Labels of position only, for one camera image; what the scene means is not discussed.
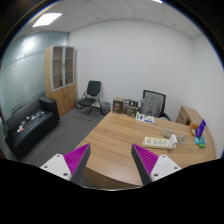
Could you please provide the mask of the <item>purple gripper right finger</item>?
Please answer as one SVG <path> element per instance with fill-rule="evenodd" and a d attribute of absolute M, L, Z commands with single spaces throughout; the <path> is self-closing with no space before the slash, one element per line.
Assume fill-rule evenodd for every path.
<path fill-rule="evenodd" d="M 157 181 L 180 170 L 180 167 L 167 155 L 158 156 L 136 144 L 132 145 L 131 154 L 143 185 Z"/>

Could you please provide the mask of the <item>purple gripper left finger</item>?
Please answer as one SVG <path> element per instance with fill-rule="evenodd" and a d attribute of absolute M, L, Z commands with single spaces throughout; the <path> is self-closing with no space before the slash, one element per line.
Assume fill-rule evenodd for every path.
<path fill-rule="evenodd" d="M 41 169 L 79 185 L 90 154 L 90 144 L 85 144 L 65 155 L 54 155 Z"/>

